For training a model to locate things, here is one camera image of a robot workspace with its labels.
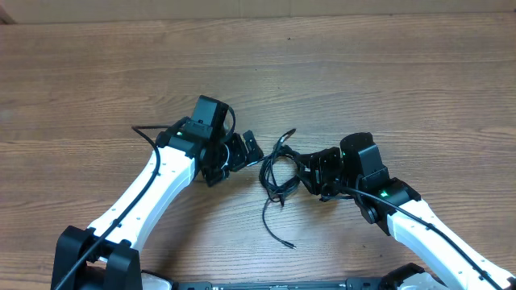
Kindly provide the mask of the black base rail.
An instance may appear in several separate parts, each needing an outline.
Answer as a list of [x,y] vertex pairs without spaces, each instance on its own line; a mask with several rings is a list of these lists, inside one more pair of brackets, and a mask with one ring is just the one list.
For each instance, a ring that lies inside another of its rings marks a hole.
[[202,282],[178,282],[152,271],[142,270],[144,289],[172,290],[361,290],[397,289],[407,277],[390,273],[383,277],[352,277],[331,281],[264,282],[221,284]]

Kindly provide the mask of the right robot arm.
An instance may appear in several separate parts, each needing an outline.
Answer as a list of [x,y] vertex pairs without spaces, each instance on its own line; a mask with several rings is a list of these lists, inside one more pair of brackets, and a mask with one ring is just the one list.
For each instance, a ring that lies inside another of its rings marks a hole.
[[321,201],[352,199],[363,218],[412,250],[449,289],[513,289],[515,276],[483,257],[448,228],[422,196],[391,177],[370,133],[338,147],[298,155],[299,176]]

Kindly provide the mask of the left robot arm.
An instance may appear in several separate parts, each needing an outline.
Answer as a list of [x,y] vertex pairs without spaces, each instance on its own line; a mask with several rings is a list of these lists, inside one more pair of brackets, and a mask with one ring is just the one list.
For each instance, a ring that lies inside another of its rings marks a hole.
[[176,283],[145,271],[140,253],[156,223],[196,176],[208,186],[259,162],[264,154],[251,131],[226,127],[234,110],[200,96],[193,114],[159,125],[147,138],[152,154],[124,194],[82,230],[68,226],[56,244],[53,289],[174,289]]

